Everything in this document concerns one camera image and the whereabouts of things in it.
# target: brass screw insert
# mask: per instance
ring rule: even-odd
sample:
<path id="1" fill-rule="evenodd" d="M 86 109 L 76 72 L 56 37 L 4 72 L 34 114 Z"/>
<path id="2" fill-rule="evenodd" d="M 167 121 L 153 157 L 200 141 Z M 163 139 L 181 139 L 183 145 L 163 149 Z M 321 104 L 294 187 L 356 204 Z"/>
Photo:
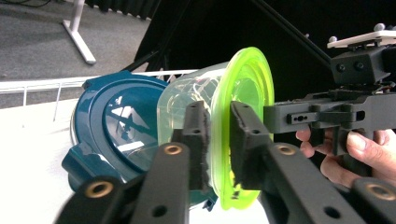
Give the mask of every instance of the brass screw insert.
<path id="1" fill-rule="evenodd" d="M 113 184 L 107 181 L 91 183 L 85 190 L 85 196 L 89 198 L 101 198 L 113 190 Z"/>
<path id="2" fill-rule="evenodd" d="M 280 153 L 287 156 L 291 156 L 296 153 L 295 149 L 291 147 L 278 147 L 277 149 L 280 151 Z"/>
<path id="3" fill-rule="evenodd" d="M 384 186 L 377 184 L 368 184 L 366 186 L 366 189 L 379 199 L 386 201 L 396 200 L 395 192 L 391 191 L 390 189 L 387 189 Z"/>
<path id="4" fill-rule="evenodd" d="M 164 151 L 168 155 L 176 155 L 181 152 L 181 147 L 178 146 L 167 146 L 165 147 Z"/>

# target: black screw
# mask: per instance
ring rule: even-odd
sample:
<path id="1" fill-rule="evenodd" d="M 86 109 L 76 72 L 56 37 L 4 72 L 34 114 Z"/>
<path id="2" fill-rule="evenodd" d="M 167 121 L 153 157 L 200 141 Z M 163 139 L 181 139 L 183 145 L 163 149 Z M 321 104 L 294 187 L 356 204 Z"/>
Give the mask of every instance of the black screw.
<path id="1" fill-rule="evenodd" d="M 364 64 L 361 62 L 355 62 L 354 66 L 355 66 L 355 69 L 358 71 L 361 71 L 364 68 Z"/>
<path id="2" fill-rule="evenodd" d="M 345 72 L 346 69 L 347 69 L 346 66 L 343 65 L 342 63 L 337 64 L 337 71 L 338 72 L 341 72 L 341 73 Z"/>

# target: transparent plastic container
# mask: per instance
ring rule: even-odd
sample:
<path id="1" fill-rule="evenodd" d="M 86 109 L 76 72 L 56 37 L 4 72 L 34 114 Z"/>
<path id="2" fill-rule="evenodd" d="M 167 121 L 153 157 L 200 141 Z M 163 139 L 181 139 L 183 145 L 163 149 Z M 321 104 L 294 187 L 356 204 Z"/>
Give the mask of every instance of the transparent plastic container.
<path id="1" fill-rule="evenodd" d="M 187 105 L 204 101 L 210 114 L 213 94 L 227 64 L 216 64 L 179 77 L 163 91 L 157 105 L 159 145 L 170 141 L 174 129 L 183 128 Z"/>

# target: neon green lid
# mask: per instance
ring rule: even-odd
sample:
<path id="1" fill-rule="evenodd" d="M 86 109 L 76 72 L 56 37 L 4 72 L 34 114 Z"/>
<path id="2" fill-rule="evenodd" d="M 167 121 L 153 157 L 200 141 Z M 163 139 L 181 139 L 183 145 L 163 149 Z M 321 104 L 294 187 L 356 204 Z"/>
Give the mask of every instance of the neon green lid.
<path id="1" fill-rule="evenodd" d="M 230 164 L 230 103 L 250 105 L 262 121 L 263 107 L 274 104 L 274 84 L 267 60 L 259 49 L 239 50 L 227 65 L 211 104 L 211 143 L 209 149 L 211 185 L 221 207 L 248 208 L 259 190 L 233 187 Z"/>

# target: finger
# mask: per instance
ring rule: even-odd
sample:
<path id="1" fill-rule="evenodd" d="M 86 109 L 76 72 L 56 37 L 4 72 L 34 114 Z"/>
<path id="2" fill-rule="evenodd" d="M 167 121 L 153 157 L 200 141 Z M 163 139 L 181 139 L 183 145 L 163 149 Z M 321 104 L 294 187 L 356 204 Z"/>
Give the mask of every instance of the finger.
<path id="1" fill-rule="evenodd" d="M 315 149 L 311 146 L 309 142 L 302 142 L 300 146 L 300 150 L 307 158 L 310 158 L 315 154 Z"/>
<path id="2" fill-rule="evenodd" d="M 392 130 L 385 131 L 382 136 L 383 145 L 367 139 L 359 133 L 350 132 L 346 140 L 349 154 L 384 174 L 396 173 L 395 134 Z"/>
<path id="3" fill-rule="evenodd" d="M 324 131 L 324 138 L 332 140 L 332 128 L 328 128 Z"/>
<path id="4" fill-rule="evenodd" d="M 300 130 L 296 132 L 296 138 L 300 141 L 307 142 L 311 137 L 311 131 L 309 129 Z"/>
<path id="5" fill-rule="evenodd" d="M 325 155 L 332 155 L 332 140 L 326 138 L 322 145 L 315 147 L 315 150 Z"/>
<path id="6" fill-rule="evenodd" d="M 375 131 L 374 132 L 374 141 L 377 142 L 379 145 L 384 146 L 389 141 L 388 130 Z"/>
<path id="7" fill-rule="evenodd" d="M 353 181 L 360 176 L 344 169 L 338 162 L 339 158 L 327 156 L 320 165 L 320 171 L 333 183 L 350 188 Z"/>
<path id="8" fill-rule="evenodd" d="M 309 142 L 302 142 L 300 145 L 300 150 L 307 158 L 312 157 L 315 154 L 315 151 L 325 155 L 332 155 L 332 141 L 325 139 L 323 145 L 317 147 L 312 147 Z"/>
<path id="9" fill-rule="evenodd" d="M 373 177 L 388 181 L 391 185 L 396 187 L 396 176 L 394 175 L 384 174 L 378 170 L 373 170 Z"/>

